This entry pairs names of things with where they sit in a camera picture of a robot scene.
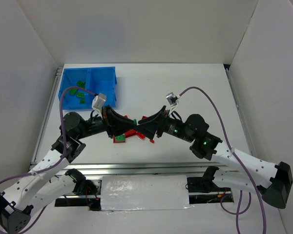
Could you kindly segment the dark green 2x2 lego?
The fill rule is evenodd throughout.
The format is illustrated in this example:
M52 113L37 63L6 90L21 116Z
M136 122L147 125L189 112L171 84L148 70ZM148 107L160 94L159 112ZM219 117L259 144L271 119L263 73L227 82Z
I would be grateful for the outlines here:
M85 88L85 85L86 85L86 82L83 82L83 81L80 81L80 80L77 82L78 87Z

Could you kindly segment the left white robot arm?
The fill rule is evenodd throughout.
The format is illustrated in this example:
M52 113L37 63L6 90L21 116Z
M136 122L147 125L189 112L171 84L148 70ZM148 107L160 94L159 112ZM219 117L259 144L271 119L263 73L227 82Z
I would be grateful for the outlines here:
M46 156L29 172L18 176L15 184L0 192L1 233L25 233L32 215L62 195L95 195L97 187L77 169L69 169L60 177L56 174L84 150L86 145L81 139L102 132L116 137L135 126L135 121L116 113L110 106L103 107L101 116L91 116L88 120L76 112L62 116L61 136Z

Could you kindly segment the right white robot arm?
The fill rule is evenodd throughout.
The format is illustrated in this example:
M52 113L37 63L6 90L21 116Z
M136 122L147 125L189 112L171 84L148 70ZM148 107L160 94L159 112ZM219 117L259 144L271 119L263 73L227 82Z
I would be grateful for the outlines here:
M190 142L189 149L197 158L218 162L241 172L241 176L235 176L212 167L204 174L208 184L259 193L267 204L279 209L286 207L293 185L289 164L267 162L230 148L228 143L208 132L209 125L199 114L192 114L186 121L181 121L169 117L168 113L163 107L158 113L139 120L137 131L150 139L166 133Z

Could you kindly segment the red half-round lego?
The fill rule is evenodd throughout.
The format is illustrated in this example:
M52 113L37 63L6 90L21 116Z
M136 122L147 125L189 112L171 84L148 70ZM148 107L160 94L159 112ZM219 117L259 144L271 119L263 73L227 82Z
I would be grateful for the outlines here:
M140 139L142 139L142 140L144 140L144 139L146 138L145 135L143 135L143 134L141 134L141 133L139 133L139 132L137 132L136 135L137 135Z

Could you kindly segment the green on red lego stack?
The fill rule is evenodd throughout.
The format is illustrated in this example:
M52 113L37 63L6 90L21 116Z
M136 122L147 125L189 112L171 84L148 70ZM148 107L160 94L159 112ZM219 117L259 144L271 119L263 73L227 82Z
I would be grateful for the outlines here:
M125 143L125 142L126 142L125 134L114 136L113 138L113 143Z

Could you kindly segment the red lego brick under tower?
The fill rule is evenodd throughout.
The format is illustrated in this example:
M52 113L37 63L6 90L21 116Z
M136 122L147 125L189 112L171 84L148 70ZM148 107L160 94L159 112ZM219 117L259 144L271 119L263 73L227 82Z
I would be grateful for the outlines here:
M132 137L132 136L134 136L136 134L137 134L137 132L135 130L129 130L129 131L124 133L125 138Z

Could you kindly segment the blue two-compartment bin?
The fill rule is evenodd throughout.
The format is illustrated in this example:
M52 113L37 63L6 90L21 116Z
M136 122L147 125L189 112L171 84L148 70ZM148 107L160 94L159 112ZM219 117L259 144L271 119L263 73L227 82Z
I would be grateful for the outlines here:
M78 81L86 82L86 90L99 94L106 95L105 105L111 107L116 106L116 93L115 86L117 84L117 77L115 67L94 67L94 68L69 68L64 69L58 97L60 98L63 91L69 87L75 87L77 89ZM76 94L85 94L85 103L80 103L80 99L76 97ZM90 110L94 97L82 90L77 90L75 95L70 95L69 91L63 98L64 110Z

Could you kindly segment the white foil-covered panel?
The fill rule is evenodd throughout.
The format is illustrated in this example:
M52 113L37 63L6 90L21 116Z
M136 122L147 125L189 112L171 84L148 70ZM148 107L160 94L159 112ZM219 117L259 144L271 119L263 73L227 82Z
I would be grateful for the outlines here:
M184 175L105 176L103 211L182 210L190 207Z

